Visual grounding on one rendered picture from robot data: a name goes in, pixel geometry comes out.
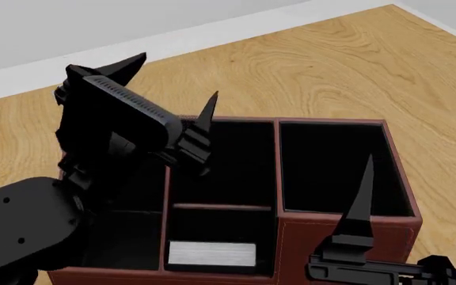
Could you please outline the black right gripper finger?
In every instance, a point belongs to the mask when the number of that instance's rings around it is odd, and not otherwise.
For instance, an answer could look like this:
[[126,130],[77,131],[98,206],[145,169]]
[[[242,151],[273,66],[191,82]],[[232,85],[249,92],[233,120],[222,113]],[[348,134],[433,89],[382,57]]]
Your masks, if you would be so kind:
[[343,213],[331,236],[321,248],[321,258],[340,263],[365,264],[366,252],[373,249],[371,203],[374,186],[374,161],[369,156],[359,190],[347,212]]

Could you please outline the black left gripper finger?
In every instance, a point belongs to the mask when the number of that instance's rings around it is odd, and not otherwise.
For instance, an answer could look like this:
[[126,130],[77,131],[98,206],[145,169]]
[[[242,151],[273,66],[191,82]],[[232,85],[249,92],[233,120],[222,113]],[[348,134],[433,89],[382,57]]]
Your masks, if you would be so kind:
[[186,127],[176,144],[179,165],[200,177],[210,172],[210,129],[218,95],[216,91],[210,97],[195,122]]
[[140,71],[145,62],[146,52],[143,52],[117,63],[98,67],[95,70],[119,85],[125,86]]

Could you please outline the brown leather compartment caddy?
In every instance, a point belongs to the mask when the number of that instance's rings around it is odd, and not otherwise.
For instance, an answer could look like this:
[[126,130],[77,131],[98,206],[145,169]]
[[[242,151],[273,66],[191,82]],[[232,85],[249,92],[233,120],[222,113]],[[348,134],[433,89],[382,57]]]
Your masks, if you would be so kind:
[[[405,262],[422,218],[383,120],[217,118],[212,171],[189,177],[146,161],[83,255],[53,285],[328,285],[309,256],[352,203],[374,161],[372,260]],[[256,245],[253,274],[165,268],[170,241]]]

